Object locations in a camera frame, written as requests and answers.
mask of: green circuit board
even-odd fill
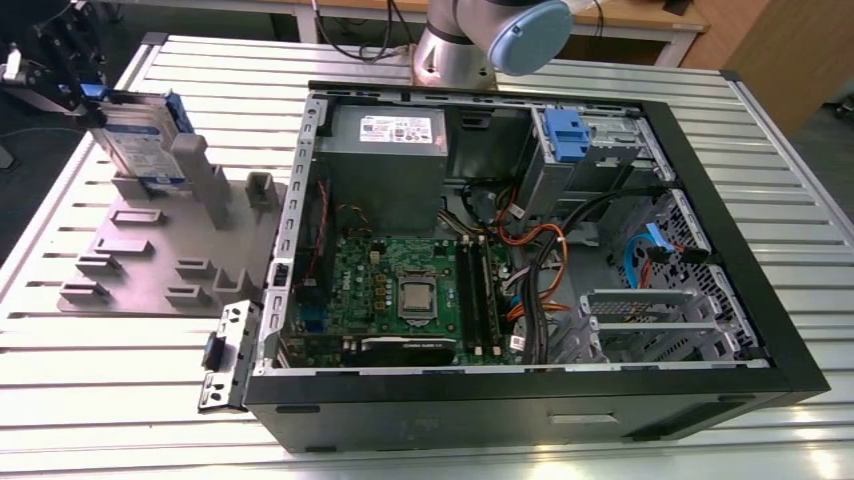
[[[333,297],[326,310],[322,335],[306,335],[306,342],[334,350],[334,339],[359,336],[425,336],[457,341],[457,364],[485,365],[513,362],[506,348],[475,355],[463,344],[465,326],[457,286],[457,242],[413,238],[349,238],[337,245]],[[494,263],[507,260],[503,246],[493,248]],[[407,322],[399,316],[399,282],[409,278],[435,282],[437,315],[429,321]],[[338,367],[337,353],[311,355],[315,367]]]

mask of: metal bracket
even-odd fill
[[[205,347],[199,413],[246,412],[243,396],[253,367],[261,307],[250,300],[226,305]]]

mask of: t-slot aluminum table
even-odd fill
[[[235,179],[265,170],[287,181],[310,80],[410,82],[406,56],[365,65],[311,44],[149,39],[119,87],[182,94],[210,159]],[[197,414],[215,319],[56,309],[60,283],[117,197],[114,166],[87,135],[0,271],[0,472],[282,478],[273,470],[287,470],[289,478],[371,480],[854,476],[852,224],[745,86],[718,72],[565,61],[528,77],[499,76],[499,84],[670,103],[833,391],[678,442],[290,455],[250,414]]]

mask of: red cable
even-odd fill
[[[330,199],[326,195],[326,188],[323,187],[323,182],[318,182],[318,188],[321,189],[321,197],[323,198],[323,216],[321,217],[321,228],[318,229],[318,241],[315,242],[315,254],[311,257],[311,263],[309,264],[309,270],[306,271],[306,276],[303,277],[303,281],[299,282],[298,287],[302,287],[306,284],[306,280],[311,277],[311,274],[315,271],[315,263],[318,263],[318,255],[321,253],[321,245],[323,245],[323,240],[326,238],[326,220],[330,211]]]

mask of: label sticker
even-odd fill
[[[510,349],[517,350],[518,352],[525,350],[525,337],[521,337],[519,335],[513,335],[510,337]]]
[[[518,220],[522,220],[522,216],[525,215],[525,210],[522,210],[522,207],[519,205],[517,205],[515,203],[511,203],[507,206],[507,211],[511,213],[514,217],[517,217]]]
[[[175,157],[163,149],[163,135],[157,127],[109,124],[105,130],[131,173],[143,182],[161,185],[185,182],[185,173]]]
[[[359,140],[386,143],[433,143],[430,118],[362,117]]]

